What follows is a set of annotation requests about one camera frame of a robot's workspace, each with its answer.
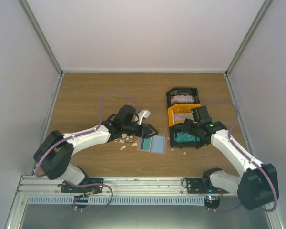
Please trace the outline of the teal credit card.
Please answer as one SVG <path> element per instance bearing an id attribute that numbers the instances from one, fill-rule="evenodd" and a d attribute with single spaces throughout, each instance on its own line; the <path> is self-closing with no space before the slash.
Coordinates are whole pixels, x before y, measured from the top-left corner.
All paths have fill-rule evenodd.
<path id="1" fill-rule="evenodd" d="M 152 138 L 141 138 L 139 149 L 143 151 L 151 151 L 152 148 Z"/>

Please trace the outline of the pink clear card holder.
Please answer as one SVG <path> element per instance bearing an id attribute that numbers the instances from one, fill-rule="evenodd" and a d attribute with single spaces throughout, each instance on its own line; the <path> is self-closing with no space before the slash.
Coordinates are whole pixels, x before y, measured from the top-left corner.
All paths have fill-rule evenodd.
<path id="1" fill-rule="evenodd" d="M 167 142 L 168 138 L 164 136 L 153 136 L 152 137 L 152 148 L 151 151 L 143 151 L 139 149 L 139 144 L 141 141 L 141 138 L 139 138 L 136 143 L 137 143 L 137 150 L 142 151 L 142 152 L 147 152 L 147 153 L 154 153 L 154 154 L 160 154 L 160 155 L 165 155 L 167 151 Z"/>

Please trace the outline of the white red card orange bin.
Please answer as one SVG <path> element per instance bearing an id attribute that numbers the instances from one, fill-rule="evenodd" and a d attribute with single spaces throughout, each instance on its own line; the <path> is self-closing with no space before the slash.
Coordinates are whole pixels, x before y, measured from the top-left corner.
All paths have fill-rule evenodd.
<path id="1" fill-rule="evenodd" d="M 173 113 L 173 123 L 184 122 L 185 119 L 194 120 L 192 113 Z"/>

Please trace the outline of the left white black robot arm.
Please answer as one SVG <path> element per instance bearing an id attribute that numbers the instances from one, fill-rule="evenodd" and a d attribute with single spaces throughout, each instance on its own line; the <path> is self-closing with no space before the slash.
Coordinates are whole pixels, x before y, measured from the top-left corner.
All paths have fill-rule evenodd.
<path id="1" fill-rule="evenodd" d="M 117 114 L 95 127 L 67 134 L 52 131 L 33 156 L 36 163 L 35 175 L 41 177 L 40 171 L 43 171 L 48 179 L 64 180 L 71 183 L 77 192 L 85 192 L 89 186 L 88 176 L 78 166 L 70 163 L 72 156 L 89 147 L 116 140 L 123 134 L 143 139 L 158 135 L 151 124 L 143 123 L 149 115 L 149 110 L 136 111 L 133 106 L 124 105 Z"/>

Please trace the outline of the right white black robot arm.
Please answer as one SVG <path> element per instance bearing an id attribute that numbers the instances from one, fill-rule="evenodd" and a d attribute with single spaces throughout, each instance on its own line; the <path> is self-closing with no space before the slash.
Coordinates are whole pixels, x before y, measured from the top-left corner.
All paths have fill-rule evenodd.
<path id="1" fill-rule="evenodd" d="M 234 166 L 238 176 L 220 168 L 205 171 L 202 189 L 213 193 L 217 189 L 238 197 L 247 210 L 276 210 L 279 199 L 277 170 L 248 153 L 231 135 L 232 130 L 220 121 L 212 121 L 206 106 L 192 109 L 193 120 L 185 119 L 183 132 L 198 137 L 202 144 L 217 148 Z"/>

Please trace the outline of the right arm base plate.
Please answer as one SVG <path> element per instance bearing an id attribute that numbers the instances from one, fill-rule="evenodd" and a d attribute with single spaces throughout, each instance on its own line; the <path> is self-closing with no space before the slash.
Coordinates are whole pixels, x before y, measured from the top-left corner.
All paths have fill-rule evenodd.
<path id="1" fill-rule="evenodd" d="M 206 188 L 201 178 L 182 178 L 181 186 L 186 189 L 188 194 L 227 194 L 225 190 L 219 188 Z"/>

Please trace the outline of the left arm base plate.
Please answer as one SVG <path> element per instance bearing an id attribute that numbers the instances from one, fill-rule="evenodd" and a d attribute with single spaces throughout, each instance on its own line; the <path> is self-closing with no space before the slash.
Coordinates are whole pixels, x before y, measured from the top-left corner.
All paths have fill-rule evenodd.
<path id="1" fill-rule="evenodd" d="M 102 193 L 103 178 L 88 178 L 82 181 L 79 185 L 71 185 L 70 183 L 63 181 L 58 184 L 57 187 L 61 189 L 61 193 Z"/>

